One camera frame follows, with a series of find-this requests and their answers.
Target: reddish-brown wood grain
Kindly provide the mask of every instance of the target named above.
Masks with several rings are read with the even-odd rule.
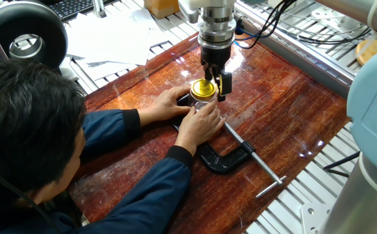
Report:
[[[286,184],[347,121],[343,98],[261,44],[250,50],[233,46],[226,70],[233,74],[233,92],[219,103],[222,115],[275,173],[287,176]],[[195,35],[89,95],[86,104],[90,111],[139,108],[163,90],[203,76]],[[176,136],[166,123],[153,125],[142,139],[82,166],[69,191],[89,221],[103,218],[165,156]],[[211,144],[223,154],[237,145],[225,131]],[[242,233],[284,188],[256,199],[271,183],[252,159],[225,175],[195,159],[187,196],[168,232]]]

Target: man's right hand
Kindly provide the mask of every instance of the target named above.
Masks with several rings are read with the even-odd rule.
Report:
[[[192,155],[195,154],[197,146],[209,140],[225,123],[225,118],[220,118],[220,110],[217,102],[207,104],[196,113],[194,107],[181,122],[179,134],[175,142]]]

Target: sleeve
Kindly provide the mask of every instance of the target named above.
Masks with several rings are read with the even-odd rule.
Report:
[[[191,164],[186,149],[172,146],[106,218],[77,233],[163,233],[190,183]]]
[[[84,161],[112,151],[142,135],[136,109],[90,112],[84,117],[82,128],[86,138],[81,156]]]

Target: black keyboard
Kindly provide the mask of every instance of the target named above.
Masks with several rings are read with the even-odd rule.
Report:
[[[103,4],[111,3],[115,0],[104,0]],[[60,17],[62,21],[73,19],[77,13],[85,13],[93,10],[92,0],[63,0],[49,7]]]

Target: white paper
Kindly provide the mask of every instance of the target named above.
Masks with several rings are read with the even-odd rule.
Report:
[[[145,65],[150,44],[147,25],[131,19],[90,18],[78,14],[71,27],[74,44],[69,53],[88,62],[123,62]]]
[[[145,65],[150,47],[168,41],[147,9],[103,19],[78,14],[69,24],[68,54],[81,57],[76,63],[94,81]]]
[[[75,61],[93,81],[134,66],[133,64],[124,64],[120,62],[100,62],[90,66],[87,64],[85,58],[79,59],[77,57],[75,57]]]

